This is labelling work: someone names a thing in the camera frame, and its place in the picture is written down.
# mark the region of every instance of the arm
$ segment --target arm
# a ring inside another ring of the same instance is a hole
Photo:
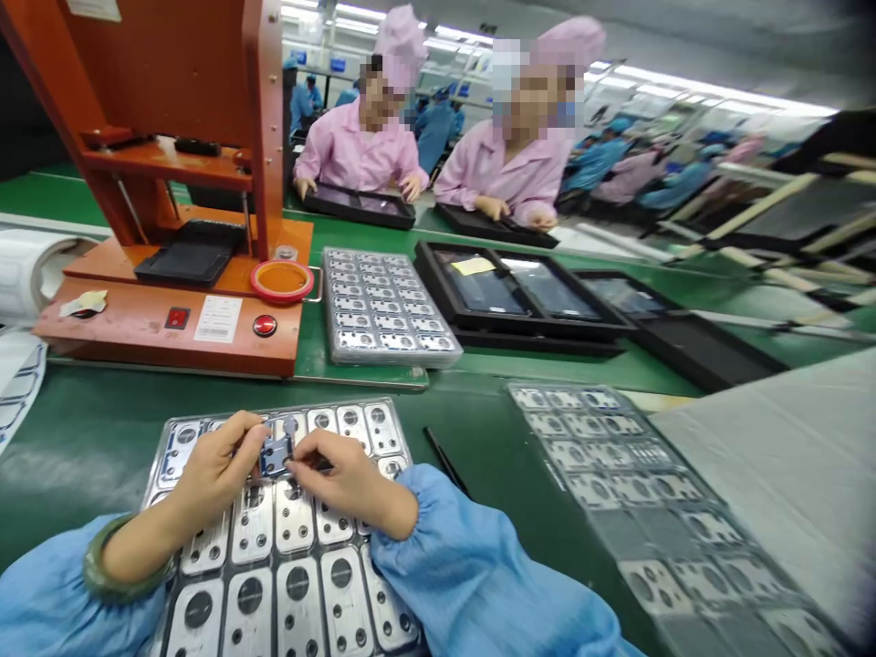
[[[479,192],[465,187],[465,173],[468,163],[476,156],[475,128],[469,130],[454,147],[447,162],[435,181],[435,200],[451,205],[461,205],[472,212],[475,209],[475,199]]]

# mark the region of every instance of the blue sleeve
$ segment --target blue sleeve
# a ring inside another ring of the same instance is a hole
[[[411,536],[371,539],[375,565],[422,622],[435,657],[639,654],[596,593],[536,563],[508,517],[429,465],[398,481],[420,503]]]
[[[27,657],[132,655],[155,632],[164,586],[128,606],[92,598],[82,579],[89,542],[115,516],[100,516],[34,548],[0,577],[0,652]]]

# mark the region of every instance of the barcode label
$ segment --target barcode label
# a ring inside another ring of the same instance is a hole
[[[244,300],[234,297],[206,297],[203,300],[198,326],[194,330],[194,339],[201,342],[223,342],[231,344],[235,341],[237,319],[240,317],[240,307]]]

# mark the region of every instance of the white paper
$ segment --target white paper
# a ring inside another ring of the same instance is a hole
[[[207,297],[203,301],[198,326],[194,330],[194,339],[199,342],[222,342],[231,344],[235,341],[237,319],[240,317],[240,307],[244,300],[235,297]]]
[[[116,0],[67,0],[70,14],[86,18],[109,20],[121,23],[121,14]]]

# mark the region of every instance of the blue cap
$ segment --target blue cap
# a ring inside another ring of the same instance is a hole
[[[623,132],[630,126],[631,123],[629,119],[615,119],[609,124],[609,130],[617,132],[618,134],[623,134]]]

